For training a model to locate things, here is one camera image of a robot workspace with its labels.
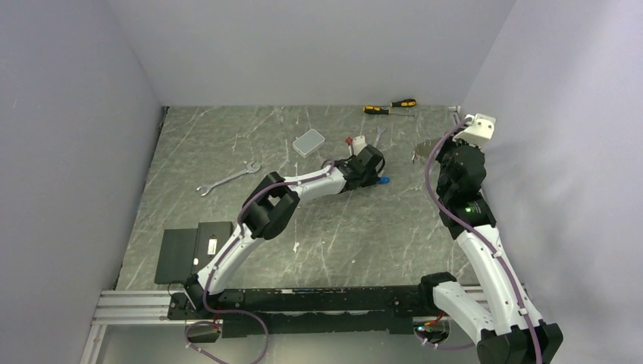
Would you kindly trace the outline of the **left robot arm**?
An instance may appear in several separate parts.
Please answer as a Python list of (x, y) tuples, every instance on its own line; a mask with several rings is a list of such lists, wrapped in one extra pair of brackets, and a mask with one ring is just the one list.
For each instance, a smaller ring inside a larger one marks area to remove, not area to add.
[(308, 174), (267, 174), (242, 204), (237, 226), (226, 243), (204, 268), (187, 279), (183, 289), (188, 309), (201, 319), (212, 316), (234, 272), (261, 243), (284, 231), (299, 204), (376, 185), (384, 166), (382, 152), (368, 144), (357, 155), (326, 161), (322, 168)]

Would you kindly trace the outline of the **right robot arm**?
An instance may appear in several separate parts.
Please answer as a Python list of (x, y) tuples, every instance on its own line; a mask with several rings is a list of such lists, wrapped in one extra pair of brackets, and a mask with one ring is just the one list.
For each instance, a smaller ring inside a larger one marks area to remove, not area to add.
[(422, 277), (419, 308), (443, 312), (469, 336), (480, 363), (550, 363), (563, 342), (519, 284), (505, 255), (497, 222), (481, 194), (485, 155), (463, 141), (447, 140), (431, 158), (440, 165), (431, 198), (451, 237), (464, 251), (487, 301), (483, 307), (449, 272)]

